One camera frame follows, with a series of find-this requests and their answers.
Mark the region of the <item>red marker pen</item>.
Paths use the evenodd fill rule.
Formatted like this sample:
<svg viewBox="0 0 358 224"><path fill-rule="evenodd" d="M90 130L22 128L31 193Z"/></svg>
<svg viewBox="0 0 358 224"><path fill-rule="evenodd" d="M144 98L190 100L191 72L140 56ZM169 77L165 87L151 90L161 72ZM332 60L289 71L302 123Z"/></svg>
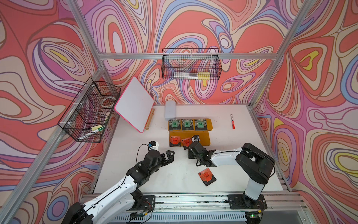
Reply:
<svg viewBox="0 0 358 224"><path fill-rule="evenodd" d="M232 129L235 130L235 121L232 114L230 115L230 118L231 118Z"/></svg>

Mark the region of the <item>yellow wooden two-tier shelf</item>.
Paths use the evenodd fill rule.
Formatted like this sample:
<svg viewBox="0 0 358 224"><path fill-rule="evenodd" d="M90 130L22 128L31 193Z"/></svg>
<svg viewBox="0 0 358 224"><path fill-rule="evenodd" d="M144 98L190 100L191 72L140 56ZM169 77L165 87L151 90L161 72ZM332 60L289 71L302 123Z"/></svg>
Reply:
<svg viewBox="0 0 358 224"><path fill-rule="evenodd" d="M210 137L209 137L209 131L212 131L213 129L213 124L212 121L210 119L206 119L207 120L207 126L208 126L208 130L207 131L196 131L195 130L195 126L194 126L194 130L193 131L182 131L182 130L177 130L177 131L169 131L169 137L170 136L180 136L181 139L184 138L189 138L189 137L193 137L194 135L198 135L200 137L200 142L203 146L209 146L211 144L210 142Z"/></svg>

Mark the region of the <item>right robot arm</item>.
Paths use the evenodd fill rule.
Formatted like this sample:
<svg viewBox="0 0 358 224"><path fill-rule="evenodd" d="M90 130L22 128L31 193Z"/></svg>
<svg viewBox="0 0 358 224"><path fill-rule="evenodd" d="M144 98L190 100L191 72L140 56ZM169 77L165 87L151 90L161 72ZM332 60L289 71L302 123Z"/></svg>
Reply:
<svg viewBox="0 0 358 224"><path fill-rule="evenodd" d="M241 204L248 209L253 209L260 201L264 187L276 171L275 160L251 143L229 151L208 151L199 141L194 141L187 148L189 158L195 158L197 166L240 166L249 177L241 196Z"/></svg>

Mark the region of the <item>green yellow markers in basket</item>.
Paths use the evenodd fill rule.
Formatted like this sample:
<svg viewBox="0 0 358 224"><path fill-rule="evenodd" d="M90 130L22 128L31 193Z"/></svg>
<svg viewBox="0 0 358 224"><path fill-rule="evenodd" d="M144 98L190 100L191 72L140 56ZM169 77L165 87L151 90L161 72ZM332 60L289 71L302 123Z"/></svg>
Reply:
<svg viewBox="0 0 358 224"><path fill-rule="evenodd" d="M83 129L83 131L91 131L91 132L97 133L97 132L103 131L104 129L105 129L105 125L97 125L94 127L85 128L85 129Z"/></svg>

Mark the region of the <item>wooden easel stand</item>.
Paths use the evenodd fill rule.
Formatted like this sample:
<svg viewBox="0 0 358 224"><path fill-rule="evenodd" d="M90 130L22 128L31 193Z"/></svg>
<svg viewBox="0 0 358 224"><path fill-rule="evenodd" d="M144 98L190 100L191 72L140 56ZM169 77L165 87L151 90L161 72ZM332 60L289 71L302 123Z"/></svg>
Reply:
<svg viewBox="0 0 358 224"><path fill-rule="evenodd" d="M148 120L147 120L147 123L145 125L145 130L149 130L149 127L150 127L150 124L152 122L152 119L153 119L153 116L154 116L154 113L155 113L155 109L152 108L151 111L150 111L150 114L149 114L149 117L148 117Z"/></svg>

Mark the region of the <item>white plastic box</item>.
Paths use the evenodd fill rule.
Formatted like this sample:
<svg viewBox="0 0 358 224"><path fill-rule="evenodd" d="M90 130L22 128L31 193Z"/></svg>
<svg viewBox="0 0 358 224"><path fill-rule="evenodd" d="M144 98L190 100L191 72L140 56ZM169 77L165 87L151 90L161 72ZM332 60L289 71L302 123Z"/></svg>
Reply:
<svg viewBox="0 0 358 224"><path fill-rule="evenodd" d="M167 101L165 103L165 120L171 120L176 118L176 102Z"/></svg>

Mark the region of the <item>tape roll in basket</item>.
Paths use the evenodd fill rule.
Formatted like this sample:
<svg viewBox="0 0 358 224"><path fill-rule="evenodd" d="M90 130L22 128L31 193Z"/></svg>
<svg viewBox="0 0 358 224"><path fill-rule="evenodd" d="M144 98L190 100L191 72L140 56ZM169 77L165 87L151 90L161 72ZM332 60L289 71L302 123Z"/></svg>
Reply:
<svg viewBox="0 0 358 224"><path fill-rule="evenodd" d="M115 102L116 102L115 97L106 96L106 97L101 99L100 105L101 105L102 108L109 109L109 108L112 108L114 106Z"/></svg>

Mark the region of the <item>white board with pink edge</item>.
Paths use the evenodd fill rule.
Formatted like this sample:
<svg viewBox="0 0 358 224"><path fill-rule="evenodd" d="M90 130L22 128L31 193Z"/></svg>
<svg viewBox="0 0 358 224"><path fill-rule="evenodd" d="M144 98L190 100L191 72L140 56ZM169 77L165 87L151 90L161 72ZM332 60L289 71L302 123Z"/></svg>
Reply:
<svg viewBox="0 0 358 224"><path fill-rule="evenodd" d="M154 105L154 99L143 87L137 77L132 77L114 110L139 133L144 132Z"/></svg>

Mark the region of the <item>red tea bag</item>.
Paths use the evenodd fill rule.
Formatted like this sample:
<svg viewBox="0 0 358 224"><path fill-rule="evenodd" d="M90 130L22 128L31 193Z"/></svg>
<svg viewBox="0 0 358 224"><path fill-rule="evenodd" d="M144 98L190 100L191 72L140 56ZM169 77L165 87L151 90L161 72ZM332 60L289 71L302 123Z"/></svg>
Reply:
<svg viewBox="0 0 358 224"><path fill-rule="evenodd" d="M181 146L181 137L180 136L170 136L169 137L169 147L180 147Z"/></svg>
<svg viewBox="0 0 358 224"><path fill-rule="evenodd" d="M189 146L192 144L193 140L191 137L184 138L181 140L181 144L185 150L189 149Z"/></svg>
<svg viewBox="0 0 358 224"><path fill-rule="evenodd" d="M217 180L209 168L199 172L198 175L205 186L209 186Z"/></svg>

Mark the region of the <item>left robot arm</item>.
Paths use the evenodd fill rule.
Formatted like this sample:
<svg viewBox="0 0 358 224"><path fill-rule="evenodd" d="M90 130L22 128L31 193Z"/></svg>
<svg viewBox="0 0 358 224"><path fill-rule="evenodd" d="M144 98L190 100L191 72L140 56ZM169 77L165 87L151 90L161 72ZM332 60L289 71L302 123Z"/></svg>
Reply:
<svg viewBox="0 0 358 224"><path fill-rule="evenodd" d="M142 197L139 187L149 181L159 168L174 162L175 152L167 150L161 154L149 150L144 159L130 168L126 175L100 196L80 204L74 203L62 220L63 224L107 224L117 214L131 209Z"/></svg>

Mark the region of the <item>yellow sticky notes in basket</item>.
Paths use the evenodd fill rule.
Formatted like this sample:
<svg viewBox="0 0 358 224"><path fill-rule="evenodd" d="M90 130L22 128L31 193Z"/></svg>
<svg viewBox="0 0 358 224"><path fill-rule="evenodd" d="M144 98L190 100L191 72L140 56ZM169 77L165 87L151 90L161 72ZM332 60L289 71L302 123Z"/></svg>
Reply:
<svg viewBox="0 0 358 224"><path fill-rule="evenodd" d="M211 74L210 72L197 72L197 79L198 80L210 80L211 79Z"/></svg>

